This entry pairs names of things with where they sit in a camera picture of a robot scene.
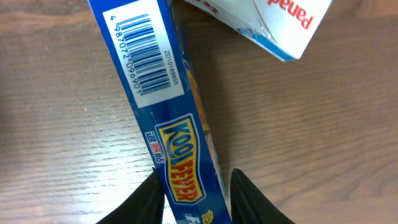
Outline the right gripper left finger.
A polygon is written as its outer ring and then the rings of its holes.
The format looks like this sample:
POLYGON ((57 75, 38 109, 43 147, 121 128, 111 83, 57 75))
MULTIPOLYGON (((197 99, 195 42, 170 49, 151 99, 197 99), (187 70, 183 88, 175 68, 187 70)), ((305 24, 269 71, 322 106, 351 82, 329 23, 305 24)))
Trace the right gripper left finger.
POLYGON ((165 193, 156 169, 125 201, 97 224, 161 224, 165 193))

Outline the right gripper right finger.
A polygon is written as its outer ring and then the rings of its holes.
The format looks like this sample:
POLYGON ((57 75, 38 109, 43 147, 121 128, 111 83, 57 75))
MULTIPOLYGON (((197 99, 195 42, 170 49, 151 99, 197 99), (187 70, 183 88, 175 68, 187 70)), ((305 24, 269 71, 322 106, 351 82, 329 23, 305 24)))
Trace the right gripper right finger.
POLYGON ((240 169, 231 173, 230 199, 233 224, 294 224, 240 169))

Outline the blue Kool Fever box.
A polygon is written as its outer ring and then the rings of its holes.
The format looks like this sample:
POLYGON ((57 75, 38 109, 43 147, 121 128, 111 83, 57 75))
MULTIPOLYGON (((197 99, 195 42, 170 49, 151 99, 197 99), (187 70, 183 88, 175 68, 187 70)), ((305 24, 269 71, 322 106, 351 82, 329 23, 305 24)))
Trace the blue Kool Fever box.
POLYGON ((168 0, 90 0, 177 223, 230 223, 198 86, 168 0))

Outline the white blue Panadol box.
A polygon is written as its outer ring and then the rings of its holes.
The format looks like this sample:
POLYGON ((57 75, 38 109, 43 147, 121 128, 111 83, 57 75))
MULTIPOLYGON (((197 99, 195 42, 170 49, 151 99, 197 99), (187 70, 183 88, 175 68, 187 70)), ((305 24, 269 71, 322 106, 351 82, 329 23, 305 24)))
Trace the white blue Panadol box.
POLYGON ((332 0, 185 0, 279 60, 298 60, 332 0))

